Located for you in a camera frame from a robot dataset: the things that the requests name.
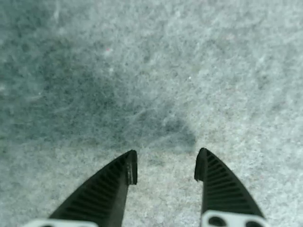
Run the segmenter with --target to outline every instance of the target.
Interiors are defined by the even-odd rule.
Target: black plastic tip
[[[128,186],[137,184],[137,152],[128,151],[95,173],[50,216],[121,227]]]
[[[263,217],[252,196],[236,175],[206,148],[202,148],[197,156],[195,179],[203,181],[202,213],[218,210]]]

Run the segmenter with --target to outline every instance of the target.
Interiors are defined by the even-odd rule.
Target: mounting hole
[[[255,221],[248,221],[246,222],[246,227],[263,227],[261,224]]]
[[[211,217],[208,220],[208,223],[213,226],[219,226],[219,227],[226,226],[226,222],[222,218],[216,217],[216,216]]]

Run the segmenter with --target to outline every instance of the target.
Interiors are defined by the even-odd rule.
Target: ridged rubber pad
[[[202,213],[217,210],[263,217],[235,174],[212,152],[202,148],[196,159],[195,179],[203,181]]]
[[[130,184],[137,184],[134,150],[94,174],[50,218],[93,221],[99,227],[121,227]]]

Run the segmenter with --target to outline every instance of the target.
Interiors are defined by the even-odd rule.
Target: floor
[[[201,147],[303,226],[303,1],[2,0],[0,220],[138,152],[124,227],[199,225]]]

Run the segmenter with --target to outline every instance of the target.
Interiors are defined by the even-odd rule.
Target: gray carpet
[[[197,227],[206,147],[303,226],[302,0],[1,0],[0,220],[135,149],[124,227]]]

